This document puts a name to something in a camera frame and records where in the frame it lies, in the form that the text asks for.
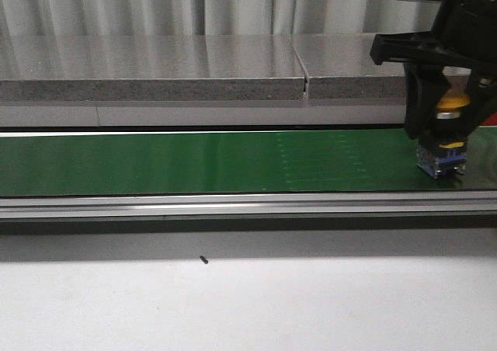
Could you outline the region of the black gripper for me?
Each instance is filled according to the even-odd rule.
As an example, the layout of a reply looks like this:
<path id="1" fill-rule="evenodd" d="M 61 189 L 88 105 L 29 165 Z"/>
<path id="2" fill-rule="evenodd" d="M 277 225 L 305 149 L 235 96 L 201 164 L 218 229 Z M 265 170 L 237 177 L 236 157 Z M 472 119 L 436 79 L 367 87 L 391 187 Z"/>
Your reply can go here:
<path id="1" fill-rule="evenodd" d="M 451 84 L 444 67 L 471 69 L 458 132 L 471 134 L 496 113 L 496 0 L 442 0 L 432 29 L 377 34 L 370 49 L 376 65 L 404 63 L 404 129 L 416 139 Z"/>

